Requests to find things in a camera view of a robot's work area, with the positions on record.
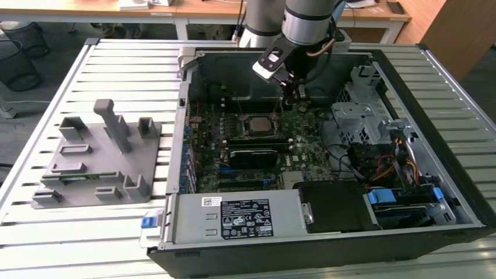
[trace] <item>aluminum extrusion table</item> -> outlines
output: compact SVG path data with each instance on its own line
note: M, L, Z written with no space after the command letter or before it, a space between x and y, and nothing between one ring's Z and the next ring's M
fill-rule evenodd
M100 40L99 44L83 47L0 188L0 278L170 278L147 257L138 237L142 216L164 206L180 84L178 53L180 47L194 46L234 45L215 41ZM352 48L380 48L386 52L496 208L496 127L430 51L410 45L354 44ZM31 197L59 144L56 125L66 116L80 116L87 123L102 123L102 118L92 113L98 98L115 100L115 111L128 122L151 116L163 124L152 200L146 204L35 210L30 205ZM406 262L239 278L262 275L264 278L494 278L495 259L496 240L487 237Z

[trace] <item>black cable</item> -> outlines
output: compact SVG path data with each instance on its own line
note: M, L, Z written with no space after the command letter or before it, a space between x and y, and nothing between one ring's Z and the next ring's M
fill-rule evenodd
M348 149L348 145L346 145L346 144L330 144L330 145L327 145L327 148L330 148L330 147L332 147L332 146L339 146L340 148L343 148L343 149Z
M306 80L298 80L298 81L295 82L295 86L299 86L300 84L311 83L314 80L316 80L316 78L318 78L318 77L323 74L323 72L326 71L327 65L328 65L328 63L330 63L330 61L331 61L331 54L332 54L332 48L328 50L324 65L320 67L320 69L318 70L318 72L314 74L312 77L307 78Z
M355 31L355 27L356 27L355 8L352 8L352 7L348 5L348 3L347 3L347 6L348 6L348 8L351 9L351 12L352 12L352 14L354 14L354 27L352 27L352 29L351 29L351 33L350 33L350 37L351 37L351 39L352 39L352 37L354 37L354 31Z
M339 168L338 168L339 174L343 172L343 158L344 158L344 157L348 157L348 154L344 154L344 155L340 157L340 165L339 165Z
M240 12L238 13L238 20L236 20L236 31L239 30L240 28L240 19L242 19L242 12L243 12L243 1L240 2Z
M327 153L328 153L328 155L335 159L335 160L338 160L339 162L342 162L340 161L340 158L335 155L335 154L332 154L331 153L331 151L328 150L328 148L327 148L327 146L326 146L326 144L324 144L324 140L323 140L323 130L324 130L324 120L323 120L323 122L322 122L322 124L320 124L320 143L322 143L322 145L324 146L324 148L326 148L326 151L327 151ZM362 180L362 181L366 181L366 182L368 182L368 179L364 177L364 175L348 164L348 163L346 163L346 162L342 162L343 163L343 165L354 172L354 175L355 175L355 177L359 179L359 180Z
M242 28L243 28L243 23L246 22L246 18L247 18L247 9L246 9L246 13L243 14L243 19L242 19L242 23L240 23L240 28L238 29L238 31L240 31Z

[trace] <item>metal bracket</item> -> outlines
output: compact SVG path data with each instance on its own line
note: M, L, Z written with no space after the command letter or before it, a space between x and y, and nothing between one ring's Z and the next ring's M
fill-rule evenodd
M178 54L178 64L182 71L187 71L196 63L196 48L180 48Z
M412 128L410 121L407 120L387 120L384 119L378 126L380 132L380 139L387 140L390 138L390 130L404 130Z
M332 113L340 126L355 124L356 120L374 116L375 112L368 103L339 102L332 104Z

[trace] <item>table leg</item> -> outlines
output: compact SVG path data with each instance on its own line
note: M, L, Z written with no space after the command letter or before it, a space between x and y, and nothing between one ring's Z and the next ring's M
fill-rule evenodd
M0 115L6 118L6 119L12 119L16 117L18 115L18 112L16 110L12 108L12 106L6 102L6 100L2 98L0 96Z
M182 41L188 40L188 19L175 18L174 24L176 25L178 39Z
M383 39L380 40L382 44L395 44L403 25L404 22L390 22L390 27L386 30Z

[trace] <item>wire mesh trash can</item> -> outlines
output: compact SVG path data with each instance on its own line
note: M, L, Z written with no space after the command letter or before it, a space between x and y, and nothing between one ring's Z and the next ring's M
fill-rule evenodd
M27 91L42 81L18 41L0 41L0 81L12 91Z
M11 40L23 43L23 51L30 58L42 57L50 52L42 27L35 22L0 22L0 29Z

